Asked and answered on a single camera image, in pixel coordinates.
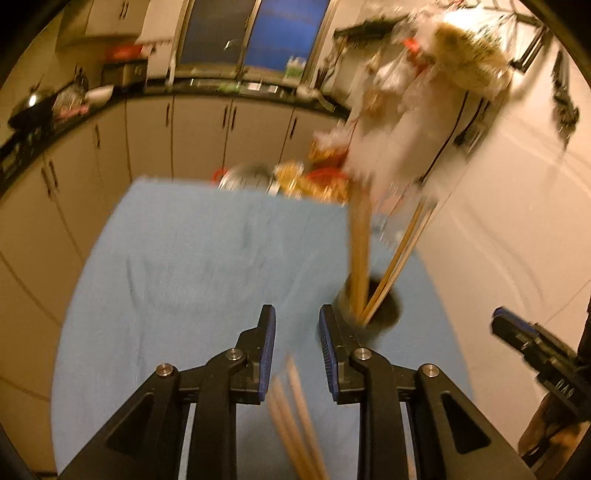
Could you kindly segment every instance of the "electrical cord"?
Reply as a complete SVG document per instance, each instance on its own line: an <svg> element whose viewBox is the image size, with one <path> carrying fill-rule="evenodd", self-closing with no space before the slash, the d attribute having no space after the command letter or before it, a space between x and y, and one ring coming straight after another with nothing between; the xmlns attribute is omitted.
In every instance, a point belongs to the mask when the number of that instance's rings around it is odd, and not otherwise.
<svg viewBox="0 0 591 480"><path fill-rule="evenodd" d="M419 183L421 183L421 184L425 183L425 181L427 180L427 177L429 176L433 167L435 166L435 163L437 163L437 160L439 160L439 157L441 157L443 150L445 150L445 147L448 145L448 143L452 139L453 134L456 131L457 126L460 124L460 120L462 119L462 114L464 113L464 108L466 107L466 101L468 100L468 93L469 92L466 92L466 94L464 95L464 101L462 102L462 106L460 107L460 112L457 114L456 124L453 127L452 133L449 134L449 137L447 137L447 140L445 140L445 143L443 144L441 149L439 149L439 152L437 152L437 155L435 155L435 158L431 162L431 165L429 165L429 168L427 169L425 174L418 179Z"/></svg>
<svg viewBox="0 0 591 480"><path fill-rule="evenodd" d="M455 139L454 139L454 144L457 147L461 147L464 142L466 141L466 134L468 133L468 130L470 130L470 127L472 125L474 125L474 122L476 121L476 119L478 118L478 115L480 114L480 109L482 108L482 104L484 103L484 98L480 99L480 102L478 103L478 108L476 109L476 113L474 114L474 116L472 117L472 119L468 122L468 124L466 125L466 128L464 130L462 130L462 133L460 133ZM486 107L484 107L484 111L482 112L482 115L484 115L486 113L486 110L488 109L488 106L491 103L488 102L486 104Z"/></svg>

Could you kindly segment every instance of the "black cup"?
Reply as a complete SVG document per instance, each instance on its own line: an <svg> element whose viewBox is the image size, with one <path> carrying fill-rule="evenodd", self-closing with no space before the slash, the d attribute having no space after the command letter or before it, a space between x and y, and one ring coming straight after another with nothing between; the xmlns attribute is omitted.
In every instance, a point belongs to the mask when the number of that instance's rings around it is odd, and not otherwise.
<svg viewBox="0 0 591 480"><path fill-rule="evenodd" d="M380 280L381 279L374 277L369 279L368 302L374 292L377 290ZM347 279L347 282L345 282L345 285L335 298L332 306L335 310L339 311L340 315L343 317L343 320L351 325L353 331L359 339L359 342L362 345L368 345L377 336L390 330L398 323L402 312L400 301L394 289L390 290L386 298L384 298L382 304L376 310L372 319L365 327L363 327L356 321L353 311L351 311L349 305L349 285L350 281Z"/></svg>

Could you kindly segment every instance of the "red container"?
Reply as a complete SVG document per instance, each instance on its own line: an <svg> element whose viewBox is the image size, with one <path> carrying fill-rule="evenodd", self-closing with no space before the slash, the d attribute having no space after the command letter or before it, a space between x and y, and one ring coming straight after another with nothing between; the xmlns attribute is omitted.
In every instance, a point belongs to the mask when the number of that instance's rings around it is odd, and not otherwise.
<svg viewBox="0 0 591 480"><path fill-rule="evenodd" d="M110 63L137 60L141 57L143 44L123 44L111 47L106 51L105 59Z"/></svg>

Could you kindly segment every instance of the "bowl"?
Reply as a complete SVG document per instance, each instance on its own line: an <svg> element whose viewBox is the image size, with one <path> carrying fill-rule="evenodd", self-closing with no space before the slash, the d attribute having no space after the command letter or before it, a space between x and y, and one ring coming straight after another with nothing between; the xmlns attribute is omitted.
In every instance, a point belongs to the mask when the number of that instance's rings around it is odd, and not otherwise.
<svg viewBox="0 0 591 480"><path fill-rule="evenodd" d="M111 95L113 95L114 87L114 85L105 85L103 87L88 90L86 95L84 95L84 100L90 106L102 106L108 102Z"/></svg>

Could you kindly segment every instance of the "window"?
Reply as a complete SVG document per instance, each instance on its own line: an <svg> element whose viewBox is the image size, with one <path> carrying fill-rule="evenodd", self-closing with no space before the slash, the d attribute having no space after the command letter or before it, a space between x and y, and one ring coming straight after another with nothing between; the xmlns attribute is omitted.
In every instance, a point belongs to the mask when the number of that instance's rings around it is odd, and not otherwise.
<svg viewBox="0 0 591 480"><path fill-rule="evenodd" d="M284 70L290 57L308 60L329 0L263 0L245 65Z"/></svg>
<svg viewBox="0 0 591 480"><path fill-rule="evenodd" d="M262 0L244 65L283 71L291 57L308 60L329 3ZM194 0L187 13L179 64L236 65L254 6L255 0Z"/></svg>

